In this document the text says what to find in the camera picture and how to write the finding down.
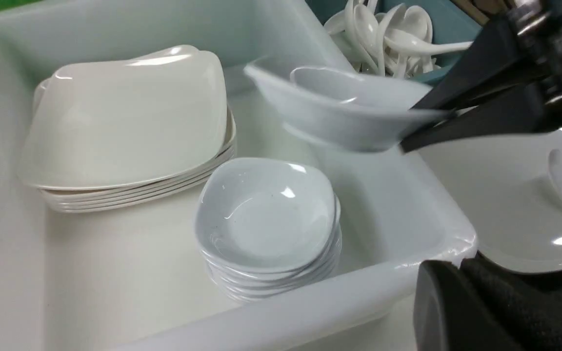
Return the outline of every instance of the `white plate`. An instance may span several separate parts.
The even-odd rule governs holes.
[[[189,182],[191,180],[194,180],[195,178],[210,176],[217,167],[219,167],[221,164],[227,162],[230,159],[233,152],[234,152],[234,147],[230,147],[229,149],[225,150],[218,158],[215,158],[213,163],[210,163],[209,166],[205,167],[205,169],[201,170],[200,172],[196,172],[196,174],[194,175],[186,175],[186,176],[170,178],[170,179],[162,180],[161,182],[149,184],[149,186],[137,187],[134,189],[130,189],[128,191],[122,191],[110,195],[103,195],[103,196],[88,198],[84,200],[70,201],[66,199],[61,200],[61,199],[52,198],[51,194],[49,194],[49,192],[44,190],[40,190],[40,193],[43,195],[43,197],[47,202],[51,204],[61,205],[61,206],[83,206],[83,205],[92,205],[92,204],[104,204],[106,202],[137,198],[145,194],[154,193],[162,189],[167,189],[169,187],[174,188],[179,184]]]
[[[174,189],[173,191],[167,191],[166,193],[158,194],[158,195],[155,195],[155,196],[152,196],[152,197],[141,198],[140,200],[136,200],[136,201],[132,201],[132,202],[126,202],[124,204],[110,205],[110,206],[105,206],[105,207],[96,207],[96,208],[92,208],[92,209],[60,209],[60,208],[54,208],[54,207],[52,207],[51,209],[53,209],[56,212],[60,212],[60,213],[72,213],[72,214],[73,213],[95,213],[95,212],[100,212],[100,211],[122,209],[123,207],[139,205],[139,204],[143,204],[145,202],[149,202],[149,201],[153,201],[153,200],[159,200],[160,198],[164,198],[164,197],[167,197],[167,196],[171,196],[171,195],[174,195],[174,194],[181,193],[182,191],[186,191],[187,189],[190,189],[192,187],[200,186],[201,184],[204,184],[207,180],[208,180],[208,178],[203,178],[201,180],[197,180],[196,182],[192,182],[192,183],[188,184],[187,186],[183,186],[181,188]]]
[[[420,154],[478,231],[478,250],[517,273],[562,271],[562,204],[547,187],[562,129],[458,140]]]
[[[318,169],[237,158],[205,185],[195,233],[216,262],[249,273],[283,273],[318,257],[334,220],[335,194]]]
[[[49,82],[18,174],[28,186],[58,190],[176,177],[214,158],[226,120],[213,53],[72,64]]]
[[[156,53],[151,53],[145,56],[141,56],[139,58],[134,58],[134,60],[142,60],[142,59],[158,59],[158,58],[167,58],[174,55],[183,55],[183,54],[196,54],[199,50],[191,45],[178,45],[174,47],[170,47],[169,49],[164,49],[162,51],[157,51]],[[38,110],[38,106],[42,100],[42,96],[44,96],[45,91],[49,88],[49,82],[51,78],[47,78],[40,82],[36,89],[34,90],[34,104],[33,104],[33,112],[32,114],[36,114]]]
[[[77,207],[84,207],[84,206],[92,206],[92,205],[102,205],[102,204],[111,204],[115,201],[123,201],[123,200],[137,200],[138,198],[147,197],[149,194],[157,194],[161,191],[167,191],[172,189],[177,189],[180,186],[188,184],[193,180],[199,180],[201,178],[209,177],[212,175],[212,172],[219,167],[221,164],[227,162],[232,158],[234,155],[235,149],[230,147],[225,153],[223,153],[219,158],[216,159],[216,162],[212,164],[209,169],[205,170],[203,173],[198,173],[191,177],[177,177],[168,179],[170,181],[162,182],[160,186],[153,186],[153,187],[146,187],[140,191],[135,191],[131,194],[123,194],[116,193],[118,196],[112,196],[107,198],[100,198],[97,200],[84,200],[84,201],[76,201],[76,202],[57,202],[53,200],[48,200],[51,204],[58,205],[63,208],[77,208]]]
[[[228,154],[227,154],[227,160],[231,159],[234,157],[234,150],[229,150]],[[137,204],[139,200],[147,200],[150,201],[152,199],[155,198],[161,198],[163,197],[163,195],[165,193],[172,193],[172,194],[176,194],[179,191],[185,190],[185,189],[190,189],[190,185],[191,184],[200,184],[201,181],[205,182],[207,181],[213,171],[209,171],[205,174],[201,174],[195,178],[192,179],[188,179],[185,181],[180,181],[178,183],[173,184],[172,186],[167,186],[164,187],[162,189],[156,189],[154,191],[152,191],[151,193],[147,193],[147,194],[142,194],[142,195],[137,195],[134,197],[128,197],[125,199],[121,199],[121,200],[110,200],[107,202],[101,202],[98,204],[95,203],[88,203],[88,204],[83,204],[83,205],[71,205],[71,204],[54,204],[53,202],[49,202],[49,206],[52,209],[59,209],[59,210],[63,210],[63,211],[76,211],[76,210],[85,210],[85,209],[103,209],[106,207],[112,207],[114,205],[121,205],[121,204]]]
[[[173,184],[177,180],[185,180],[201,173],[205,173],[212,168],[218,167],[220,163],[226,162],[227,160],[219,160],[219,158],[221,158],[222,154],[226,153],[230,147],[235,146],[236,144],[236,121],[234,120],[234,116],[231,111],[229,109],[227,109],[227,111],[227,133],[225,134],[225,144],[223,145],[223,148],[216,156],[216,158],[209,160],[191,173],[183,174],[178,177],[169,178],[166,180],[160,180],[159,182],[153,182],[144,186],[105,189],[103,191],[49,191],[41,189],[41,193],[45,197],[45,199],[48,199],[49,201],[55,203],[86,202],[88,200],[101,200],[127,194],[138,194],[141,191],[146,191],[149,189],[159,189],[160,187],[163,187],[167,184]]]

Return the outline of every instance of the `stacked plate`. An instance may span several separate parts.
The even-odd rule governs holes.
[[[205,186],[195,232],[210,278],[247,303],[334,274],[340,215],[339,200],[317,169],[237,158]]]
[[[60,212],[179,193],[235,152],[220,60],[193,46],[65,66],[37,87],[34,111],[18,175]]]
[[[57,191],[40,189],[47,205],[61,213],[88,213],[118,209],[167,197],[205,183],[212,172],[236,155],[236,122],[227,111],[227,134],[221,151],[196,170],[143,186],[101,191]]]

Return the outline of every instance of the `square white bowl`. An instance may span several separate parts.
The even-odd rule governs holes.
[[[194,232],[217,264],[289,273],[312,263],[334,228],[335,194],[314,167],[268,158],[220,166],[199,200]]]

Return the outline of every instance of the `white tray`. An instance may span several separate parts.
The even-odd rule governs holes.
[[[239,156],[305,162],[331,178],[343,207],[340,275],[238,307],[196,252],[200,187],[66,215],[16,180],[43,78],[178,44],[221,58]],[[417,154],[312,149],[281,129],[241,73],[278,53],[352,69],[303,0],[72,0],[0,13],[0,350],[286,350],[388,313],[413,292],[422,260],[474,255],[473,227]]]

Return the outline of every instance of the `black object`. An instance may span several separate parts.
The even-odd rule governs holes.
[[[551,280],[561,284],[552,284]],[[419,351],[562,351],[562,273],[517,275],[482,257],[420,265]]]
[[[420,265],[413,307],[418,351],[523,351],[449,262]]]
[[[429,124],[405,152],[460,138],[548,133],[562,127],[562,0],[529,0],[488,22],[414,108],[475,109]]]

